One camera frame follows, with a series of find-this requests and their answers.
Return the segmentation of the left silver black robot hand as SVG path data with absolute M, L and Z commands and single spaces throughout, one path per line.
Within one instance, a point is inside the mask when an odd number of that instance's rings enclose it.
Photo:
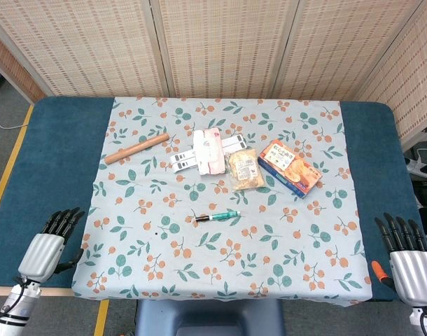
M 22 283 L 42 284 L 54 274 L 75 267 L 83 255 L 79 248 L 75 257 L 61 262 L 62 253 L 79 220 L 85 214 L 78 207 L 56 211 L 45 222 L 42 230 L 34 236 L 18 267 Z

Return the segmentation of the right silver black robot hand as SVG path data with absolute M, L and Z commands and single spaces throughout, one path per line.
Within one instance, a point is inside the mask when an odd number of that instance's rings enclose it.
M 378 281 L 391 288 L 405 304 L 427 311 L 427 242 L 423 230 L 412 219 L 384 213 L 376 217 L 388 253 L 391 273 L 373 260 L 371 268 Z

